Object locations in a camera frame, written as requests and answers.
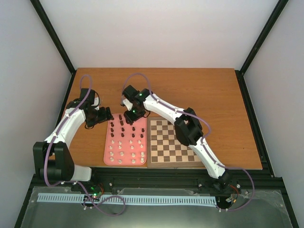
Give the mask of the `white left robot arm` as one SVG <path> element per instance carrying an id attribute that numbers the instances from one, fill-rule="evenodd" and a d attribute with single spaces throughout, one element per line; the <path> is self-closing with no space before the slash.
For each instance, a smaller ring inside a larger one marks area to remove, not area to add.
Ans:
<path id="1" fill-rule="evenodd" d="M 97 124 L 114 119 L 109 107 L 99 105 L 99 94 L 90 88 L 82 88 L 80 97 L 67 104 L 63 118 L 51 135 L 34 144 L 35 172 L 48 186 L 50 181 L 82 181 L 88 191 L 98 188 L 99 179 L 92 175 L 92 169 L 76 165 L 69 147 L 81 125 L 92 129 Z"/>

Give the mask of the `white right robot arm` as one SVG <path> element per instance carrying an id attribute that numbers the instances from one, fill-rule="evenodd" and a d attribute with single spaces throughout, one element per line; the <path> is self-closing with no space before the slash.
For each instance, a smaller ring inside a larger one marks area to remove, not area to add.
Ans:
<path id="1" fill-rule="evenodd" d="M 202 120 L 193 109 L 182 109 L 169 104 L 148 89 L 136 90 L 129 85 L 122 90 L 121 106 L 128 124 L 133 124 L 144 117 L 146 112 L 153 112 L 174 125 L 177 140 L 192 149 L 199 157 L 208 175 L 213 179 L 214 188 L 223 191 L 230 183 L 231 176 L 224 164 L 209 147 L 203 134 Z"/>

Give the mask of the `wooden chess board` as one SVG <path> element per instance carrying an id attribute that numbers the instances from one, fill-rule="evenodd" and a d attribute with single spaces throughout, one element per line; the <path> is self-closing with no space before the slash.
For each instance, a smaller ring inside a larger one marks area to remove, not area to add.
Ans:
<path id="1" fill-rule="evenodd" d="M 162 117 L 147 120 L 147 167 L 203 168 L 199 157 L 176 138 L 174 125 Z"/>

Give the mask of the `pink plastic tray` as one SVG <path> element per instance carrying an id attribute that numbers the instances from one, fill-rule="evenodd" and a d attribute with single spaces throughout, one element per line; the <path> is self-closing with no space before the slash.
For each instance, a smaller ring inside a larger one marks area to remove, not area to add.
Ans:
<path id="1" fill-rule="evenodd" d="M 120 125 L 119 115 L 122 116 L 123 126 Z M 134 122 L 132 125 L 126 123 L 123 114 L 113 114 L 114 120 L 110 120 L 107 126 L 106 141 L 104 147 L 104 163 L 108 166 L 140 166 L 146 163 L 147 160 L 147 119 L 141 118 Z M 122 149 L 119 149 L 118 142 L 122 142 Z M 144 162 L 141 162 L 141 152 L 145 153 L 143 157 Z M 132 159 L 136 159 L 136 163 L 132 164 Z"/>

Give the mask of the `black aluminium frame rail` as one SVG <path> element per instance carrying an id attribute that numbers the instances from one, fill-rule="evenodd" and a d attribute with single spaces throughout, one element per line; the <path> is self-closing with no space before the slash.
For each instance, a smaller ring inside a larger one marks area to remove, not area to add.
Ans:
<path id="1" fill-rule="evenodd" d="M 286 194 L 282 178 L 264 170 L 231 170 L 232 185 L 240 185 L 241 193 L 255 190 L 278 190 Z M 229 195 L 231 187 L 218 191 L 204 169 L 144 169 L 144 168 L 93 168 L 91 181 L 83 182 L 87 190 L 100 184 L 105 192 L 116 194 L 117 190 L 132 189 L 185 189 L 199 194 Z"/>

